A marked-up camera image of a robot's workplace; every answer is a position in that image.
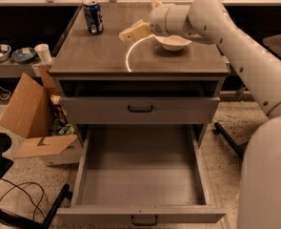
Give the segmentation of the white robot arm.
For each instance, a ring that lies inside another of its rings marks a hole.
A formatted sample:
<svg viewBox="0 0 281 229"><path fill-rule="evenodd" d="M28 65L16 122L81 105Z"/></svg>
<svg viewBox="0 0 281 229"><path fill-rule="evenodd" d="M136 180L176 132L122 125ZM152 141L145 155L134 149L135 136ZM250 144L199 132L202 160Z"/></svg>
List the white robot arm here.
<svg viewBox="0 0 281 229"><path fill-rule="evenodd" d="M237 229L281 229L281 60L240 30L219 0L190 5L154 2L146 22L121 31L123 41L150 34L197 33L227 57L269 120L248 142L239 189Z"/></svg>

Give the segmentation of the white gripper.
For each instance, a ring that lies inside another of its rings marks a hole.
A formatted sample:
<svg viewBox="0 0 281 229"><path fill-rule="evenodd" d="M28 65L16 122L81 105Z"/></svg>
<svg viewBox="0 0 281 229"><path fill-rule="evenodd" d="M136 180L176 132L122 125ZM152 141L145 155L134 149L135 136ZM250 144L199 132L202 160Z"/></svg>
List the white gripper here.
<svg viewBox="0 0 281 229"><path fill-rule="evenodd" d="M163 4L159 0L151 1L152 11L148 15L149 24L139 20L131 27L119 33L119 39L125 42L138 41L151 34L169 36L171 28L171 4Z"/></svg>

